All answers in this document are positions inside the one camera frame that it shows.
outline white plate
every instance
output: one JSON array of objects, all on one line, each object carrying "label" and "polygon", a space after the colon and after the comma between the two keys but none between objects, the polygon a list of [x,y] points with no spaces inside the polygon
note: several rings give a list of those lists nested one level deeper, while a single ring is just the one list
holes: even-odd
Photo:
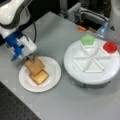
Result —
[{"label": "white plate", "polygon": [[[96,39],[95,46],[97,45],[102,48],[104,44],[105,41]],[[92,52],[92,50],[94,51],[94,47],[87,49],[88,53]],[[88,56],[81,47],[81,40],[78,40],[73,43],[65,53],[65,69],[71,77],[79,82],[90,85],[104,84],[110,81],[118,73],[120,69],[120,56],[118,52],[115,52],[114,54],[109,54],[110,57],[108,55],[102,55],[102,53],[98,52],[97,56],[102,56],[100,58],[97,58],[97,62],[99,63],[99,65],[103,66],[104,70],[102,71],[99,66],[95,65],[95,63],[93,62],[94,64],[91,64],[88,70],[89,72],[82,71],[82,68],[84,68],[89,61],[88,59],[83,59],[85,57],[87,58]],[[75,63],[76,61],[74,60],[74,58],[79,57],[80,59],[77,59],[78,63]]]},{"label": "white plate", "polygon": [[53,88],[60,80],[61,68],[59,64],[52,58],[39,57],[39,59],[45,65],[45,71],[49,74],[49,77],[40,85],[36,85],[29,77],[28,69],[23,66],[19,72],[19,81],[21,85],[31,92],[44,92]]}]

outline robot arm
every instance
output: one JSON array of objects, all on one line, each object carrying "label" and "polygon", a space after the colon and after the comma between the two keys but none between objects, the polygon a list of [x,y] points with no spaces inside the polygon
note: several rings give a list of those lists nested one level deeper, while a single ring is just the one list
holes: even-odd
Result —
[{"label": "robot arm", "polygon": [[24,58],[37,48],[33,41],[17,29],[21,12],[32,0],[11,0],[0,7],[0,34],[14,54],[12,61]]}]

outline table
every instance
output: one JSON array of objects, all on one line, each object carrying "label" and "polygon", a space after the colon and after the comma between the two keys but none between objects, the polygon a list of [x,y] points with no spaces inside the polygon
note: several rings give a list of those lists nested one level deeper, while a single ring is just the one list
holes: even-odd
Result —
[{"label": "table", "polygon": [[[86,33],[79,31],[74,23],[51,12],[39,19],[36,25],[38,49],[34,54],[52,57],[58,61],[62,69],[60,82],[44,93],[25,90],[18,79],[24,61],[11,62],[12,55],[4,45],[0,47],[1,82],[42,120],[119,119],[120,74],[105,88],[87,90],[76,86],[64,68],[66,49]],[[25,29],[24,33],[33,39],[33,26]]]}]

